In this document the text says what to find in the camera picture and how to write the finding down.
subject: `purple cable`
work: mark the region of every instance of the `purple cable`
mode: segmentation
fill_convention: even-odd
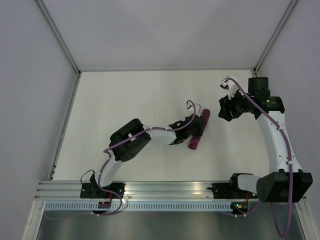
[[[155,127],[153,127],[152,129],[155,129],[155,130],[163,130],[163,131],[167,131],[167,132],[175,132],[175,131],[179,131],[179,130],[184,129],[184,128],[186,128],[187,126],[189,126],[189,125],[192,123],[192,121],[195,119],[195,116],[196,116],[196,105],[195,105],[194,102],[191,101],[191,100],[186,101],[186,104],[188,104],[188,103],[191,103],[191,104],[192,104],[192,107],[193,107],[193,115],[192,115],[192,118],[190,119],[190,121],[189,121],[187,124],[185,124],[185,125],[183,125],[183,126],[181,126],[181,127],[178,127],[178,128],[176,128],[176,129],[166,129],[165,127],[159,127],[159,126],[155,126]],[[118,142],[118,143],[116,143],[115,145],[112,145],[112,146],[108,147],[108,148],[105,149],[103,152],[104,152],[104,153],[107,153],[108,151],[110,151],[110,150],[112,150],[112,149],[114,149],[114,148],[116,148],[116,147],[118,147],[118,146],[120,146],[120,145],[122,145],[122,144],[125,144],[126,142],[129,142],[131,139],[134,139],[134,138],[140,136],[141,134],[144,134],[144,133],[146,133],[146,132],[148,132],[148,131],[150,131],[150,130],[151,130],[150,128],[147,128],[147,129],[145,129],[145,130],[142,130],[141,132],[138,132],[137,134],[135,134],[135,135],[133,135],[133,136],[131,136],[131,137],[128,137],[127,139],[125,139],[125,140],[123,140],[123,141],[121,141],[121,142]]]
[[[286,150],[287,150],[287,153],[288,153],[288,162],[292,163],[291,162],[292,161],[292,154],[291,154],[291,148],[290,148],[289,140],[288,140],[284,130],[281,128],[281,126],[268,113],[266,113],[258,104],[256,104],[255,101],[253,101],[248,94],[246,94],[245,90],[240,86],[240,84],[235,79],[233,79],[232,77],[227,77],[226,79],[224,79],[224,82],[226,83],[227,81],[232,81],[239,88],[239,90],[243,93],[244,97],[246,99],[248,99],[249,102],[252,103],[252,105],[254,105],[257,109],[259,109],[259,111],[261,113],[263,113],[276,126],[276,128],[280,131],[280,133],[281,133],[281,135],[283,137],[283,140],[285,142]],[[285,229],[284,229],[283,233],[280,232],[280,228],[279,228],[279,224],[278,224],[278,220],[277,220],[277,216],[276,216],[276,210],[275,210],[273,204],[270,203],[271,208],[272,208],[273,218],[274,218],[274,225],[275,225],[276,231],[277,231],[277,233],[278,233],[280,238],[285,238],[288,235],[288,232],[289,232],[289,228],[290,228],[290,224],[291,224],[291,218],[292,218],[292,207],[293,207],[292,206],[293,186],[294,186],[293,167],[292,167],[292,164],[289,164],[288,219],[287,219],[287,222],[286,222]]]
[[[78,216],[83,216],[83,215],[91,215],[91,212],[79,212],[79,213],[76,213],[74,215],[69,215],[69,216],[51,217],[51,216],[47,215],[47,211],[44,211],[43,215],[46,219],[55,221],[55,220],[68,219],[68,218],[78,217]]]
[[[256,204],[253,206],[253,208],[251,208],[248,212],[246,212],[245,214],[237,214],[236,216],[237,217],[244,217],[245,215],[248,215],[249,213],[251,213],[253,210],[256,209],[256,207],[259,205],[260,203],[260,200],[258,199],[258,201],[256,202]],[[222,214],[225,214],[225,215],[229,215],[229,216],[234,216],[233,213],[230,213],[230,212],[221,212]]]
[[[103,164],[103,166],[102,166],[102,168],[101,168],[101,170],[100,170],[100,172],[99,172],[99,176],[98,176],[98,187],[99,187],[99,189],[100,189],[101,191],[103,191],[103,192],[116,195],[116,196],[118,197],[118,199],[120,200],[120,204],[119,204],[119,207],[118,207],[116,210],[112,211],[112,212],[101,213],[100,215],[102,215],[102,216],[109,216],[109,215],[116,214],[116,213],[119,211],[119,209],[122,207],[122,198],[121,198],[121,196],[120,196],[118,193],[116,193],[115,191],[106,190],[106,189],[104,189],[104,188],[101,187],[100,181],[101,181],[102,172],[104,171],[105,167],[107,166],[107,164],[108,164],[108,162],[110,161],[110,158],[111,158],[110,152],[107,151],[106,153],[109,155],[109,159],[108,159],[107,161],[105,161],[105,163]]]

